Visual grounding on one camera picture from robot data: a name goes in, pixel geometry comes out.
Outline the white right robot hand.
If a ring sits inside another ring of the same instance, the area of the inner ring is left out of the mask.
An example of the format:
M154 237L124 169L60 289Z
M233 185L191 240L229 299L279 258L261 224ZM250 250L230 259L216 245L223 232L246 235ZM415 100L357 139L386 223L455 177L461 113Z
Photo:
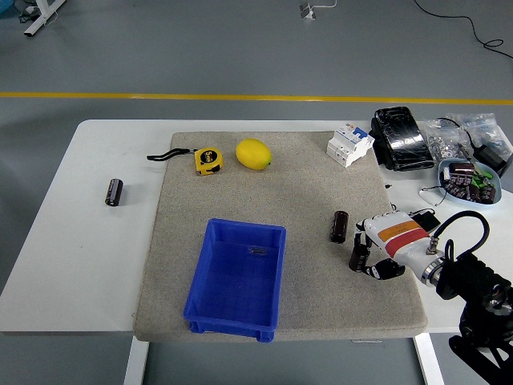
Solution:
M349 268L378 280L389 280L410 268L426 286L436 284L443 253L430 234L404 212L367 218L355 225Z

